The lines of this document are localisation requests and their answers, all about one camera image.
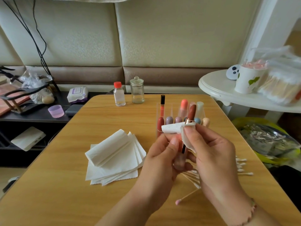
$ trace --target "floor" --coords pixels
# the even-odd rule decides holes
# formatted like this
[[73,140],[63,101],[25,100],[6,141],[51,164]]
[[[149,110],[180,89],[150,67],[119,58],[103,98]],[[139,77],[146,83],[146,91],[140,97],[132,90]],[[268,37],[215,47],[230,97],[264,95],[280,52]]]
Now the floor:
[[22,175],[26,171],[25,168],[7,168],[0,167],[0,198],[3,196],[2,189],[7,185],[8,180]]

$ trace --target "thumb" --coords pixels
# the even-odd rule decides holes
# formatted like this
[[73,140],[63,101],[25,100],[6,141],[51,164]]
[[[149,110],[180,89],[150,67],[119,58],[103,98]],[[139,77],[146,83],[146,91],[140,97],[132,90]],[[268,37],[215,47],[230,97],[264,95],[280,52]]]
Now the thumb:
[[191,126],[184,127],[184,131],[190,143],[194,147],[196,153],[198,155],[203,154],[207,150],[208,145],[206,144],[200,133],[198,133],[198,131]]
[[168,146],[166,147],[166,149],[162,152],[162,155],[172,161],[177,153],[178,153],[178,149],[179,149],[179,139],[176,137],[173,137],[170,141],[170,143],[168,144]]

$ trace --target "right hand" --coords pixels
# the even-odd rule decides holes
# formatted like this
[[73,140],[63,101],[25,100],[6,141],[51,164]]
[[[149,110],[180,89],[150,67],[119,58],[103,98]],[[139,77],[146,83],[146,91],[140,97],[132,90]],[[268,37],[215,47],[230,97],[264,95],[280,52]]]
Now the right hand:
[[234,144],[203,125],[197,124],[195,129],[186,126],[184,130],[197,155],[189,155],[189,159],[197,164],[208,200],[215,207],[226,205],[231,197],[250,202],[238,180]]

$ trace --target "beige padded wall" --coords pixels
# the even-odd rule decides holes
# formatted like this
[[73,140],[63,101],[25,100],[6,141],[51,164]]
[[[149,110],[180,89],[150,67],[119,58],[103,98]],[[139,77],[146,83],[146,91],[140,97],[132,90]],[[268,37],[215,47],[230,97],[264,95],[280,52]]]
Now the beige padded wall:
[[23,63],[0,27],[0,66],[1,65],[23,65]]
[[260,0],[129,0],[116,3],[124,66],[236,64]]
[[[32,17],[33,0],[16,2],[43,48]],[[36,20],[47,42],[49,66],[122,66],[113,3],[37,0]],[[33,41],[2,1],[0,26],[25,65],[41,65]]]

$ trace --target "hand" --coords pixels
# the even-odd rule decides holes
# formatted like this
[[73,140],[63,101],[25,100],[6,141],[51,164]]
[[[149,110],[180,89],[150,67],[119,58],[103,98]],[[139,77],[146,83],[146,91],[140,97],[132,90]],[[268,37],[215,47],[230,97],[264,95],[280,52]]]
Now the hand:
[[199,124],[184,130],[197,154],[190,160],[197,163],[204,195],[228,225],[241,224],[252,202],[238,180],[234,144]]
[[[147,203],[150,214],[167,200],[173,183],[181,172],[172,165],[178,151],[182,149],[180,141],[179,134],[161,134],[149,149],[139,178],[131,190]],[[185,171],[192,169],[190,163],[185,164]]]

